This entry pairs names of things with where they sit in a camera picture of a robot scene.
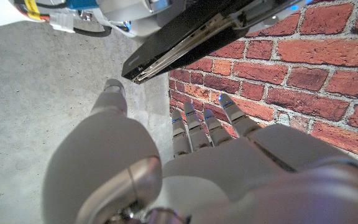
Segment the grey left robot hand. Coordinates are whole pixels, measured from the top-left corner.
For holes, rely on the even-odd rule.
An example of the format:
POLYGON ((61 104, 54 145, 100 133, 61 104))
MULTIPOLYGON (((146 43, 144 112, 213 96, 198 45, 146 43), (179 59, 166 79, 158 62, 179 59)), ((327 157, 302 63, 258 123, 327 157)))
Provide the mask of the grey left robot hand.
POLYGON ((358 160, 297 129, 259 126, 227 95, 237 137, 190 103, 173 111, 173 155, 127 117, 109 79, 90 115, 54 152, 45 223, 358 223, 358 160))

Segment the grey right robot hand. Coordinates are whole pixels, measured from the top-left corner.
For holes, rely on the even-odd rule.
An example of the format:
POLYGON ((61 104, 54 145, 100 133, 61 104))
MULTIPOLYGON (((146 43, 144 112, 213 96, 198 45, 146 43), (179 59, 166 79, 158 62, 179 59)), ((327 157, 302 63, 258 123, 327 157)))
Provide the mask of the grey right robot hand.
POLYGON ((172 39, 196 29, 234 41, 268 28, 307 5, 307 0, 97 0, 99 22, 110 22, 138 42, 154 33, 172 39))

